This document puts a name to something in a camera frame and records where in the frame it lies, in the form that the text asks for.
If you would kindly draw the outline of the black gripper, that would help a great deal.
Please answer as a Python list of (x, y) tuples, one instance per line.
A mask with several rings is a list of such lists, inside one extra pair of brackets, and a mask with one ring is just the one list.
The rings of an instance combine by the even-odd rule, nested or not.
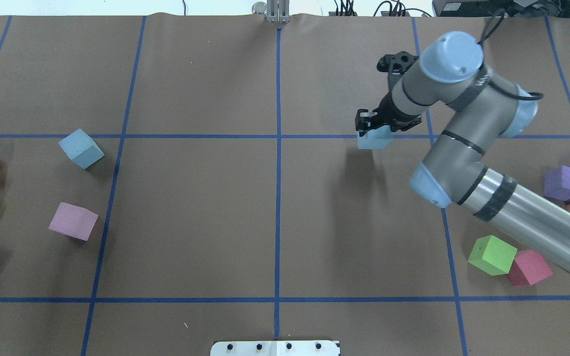
[(359, 137), (364, 137), (369, 131), (382, 126), (389, 126), (392, 132), (405, 132), (418, 126), (421, 122), (420, 114), (403, 113), (394, 104), (391, 93), (387, 93), (374, 111), (357, 110), (356, 132)]

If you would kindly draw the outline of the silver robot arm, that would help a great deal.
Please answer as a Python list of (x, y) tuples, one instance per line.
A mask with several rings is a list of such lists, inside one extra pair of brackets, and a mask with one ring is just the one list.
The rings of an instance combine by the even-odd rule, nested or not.
[(488, 30), (479, 39), (452, 31), (419, 55), (382, 56), (377, 70), (387, 74), (388, 91), (378, 108), (357, 111), (358, 146), (386, 148), (389, 140), (376, 143), (378, 131), (405, 132), (434, 104), (445, 104), (453, 117), (411, 176), (412, 191), (439, 208), (466, 208), (570, 273), (570, 212), (483, 162), (495, 140), (514, 138), (531, 124), (543, 97), (486, 63), (489, 36)]

